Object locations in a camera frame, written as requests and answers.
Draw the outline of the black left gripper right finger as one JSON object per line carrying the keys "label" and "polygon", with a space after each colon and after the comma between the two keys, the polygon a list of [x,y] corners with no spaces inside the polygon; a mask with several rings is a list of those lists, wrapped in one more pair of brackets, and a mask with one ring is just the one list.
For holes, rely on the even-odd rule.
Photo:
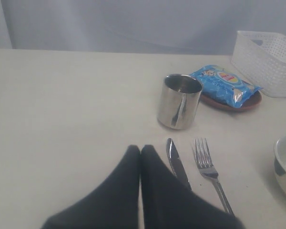
{"label": "black left gripper right finger", "polygon": [[141,150],[141,190],[147,229],[242,229],[235,216],[208,203],[183,185],[153,145]]}

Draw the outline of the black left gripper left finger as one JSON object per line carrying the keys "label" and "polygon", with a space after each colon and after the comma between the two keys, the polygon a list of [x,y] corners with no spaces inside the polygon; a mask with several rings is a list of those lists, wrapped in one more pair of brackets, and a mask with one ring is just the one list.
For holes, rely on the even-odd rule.
{"label": "black left gripper left finger", "polygon": [[137,229],[140,150],[130,145],[117,167],[89,195],[49,217],[44,229]]}

